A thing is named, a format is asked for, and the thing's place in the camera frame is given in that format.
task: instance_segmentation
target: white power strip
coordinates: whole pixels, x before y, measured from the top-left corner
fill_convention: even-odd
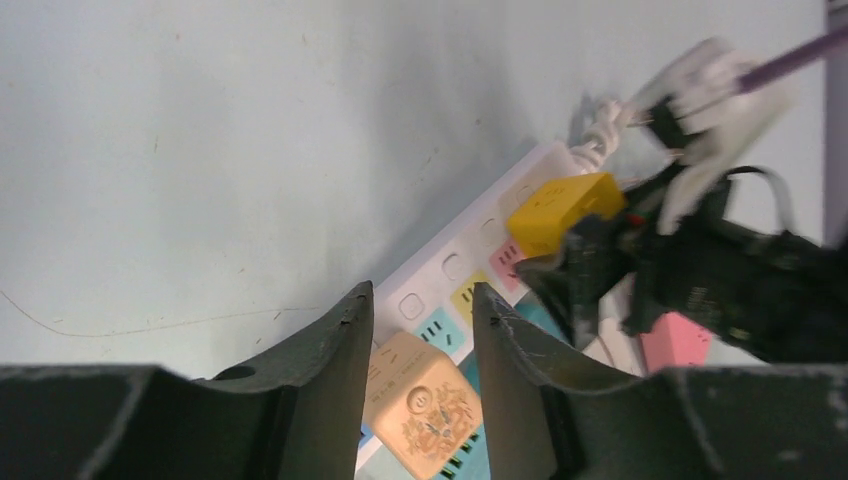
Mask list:
[[[590,127],[587,145],[571,151],[562,142],[534,148],[381,283],[374,291],[374,342],[381,345],[399,331],[412,332],[444,350],[459,365],[474,348],[471,330],[474,283],[488,282],[512,305],[528,293],[523,284],[510,276],[512,265],[524,255],[509,235],[506,220],[549,180],[600,167],[617,147],[618,134],[623,128],[622,122],[615,122],[620,112],[616,108],[612,118],[605,122],[601,119],[594,128]],[[628,373],[642,375],[642,362],[631,339],[618,331],[623,304],[608,295],[601,308],[607,317],[600,334],[604,345],[595,341],[584,353]],[[380,446],[376,437],[364,436],[356,469]]]

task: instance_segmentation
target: blue outlet label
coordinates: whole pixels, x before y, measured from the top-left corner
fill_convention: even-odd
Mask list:
[[[412,333],[448,355],[452,355],[465,343],[465,334],[441,307],[421,322],[421,325]]]
[[[371,433],[371,430],[363,423],[362,426],[359,427],[359,447],[362,448],[365,445],[365,442],[371,439],[374,434]]]

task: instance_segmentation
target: black cable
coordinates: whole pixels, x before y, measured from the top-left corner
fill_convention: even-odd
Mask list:
[[[774,193],[774,200],[777,205],[777,220],[781,223],[781,227],[787,231],[795,231],[795,218],[792,215],[792,200],[789,194],[789,187],[779,175],[771,170],[762,167],[754,167],[745,165],[732,168],[724,173],[725,177],[738,175],[743,173],[755,173],[765,177]]]

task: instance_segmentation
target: white floor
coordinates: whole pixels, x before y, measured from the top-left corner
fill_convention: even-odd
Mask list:
[[[823,26],[795,0],[2,1],[0,361],[213,374],[385,278],[590,99],[709,35],[770,56]],[[750,161],[820,238],[821,66],[794,81]],[[735,215],[771,205],[757,184]]]

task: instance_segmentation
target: purple cable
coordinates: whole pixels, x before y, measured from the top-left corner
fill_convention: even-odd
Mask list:
[[[739,93],[762,88],[848,43],[848,25],[805,43],[739,77]]]

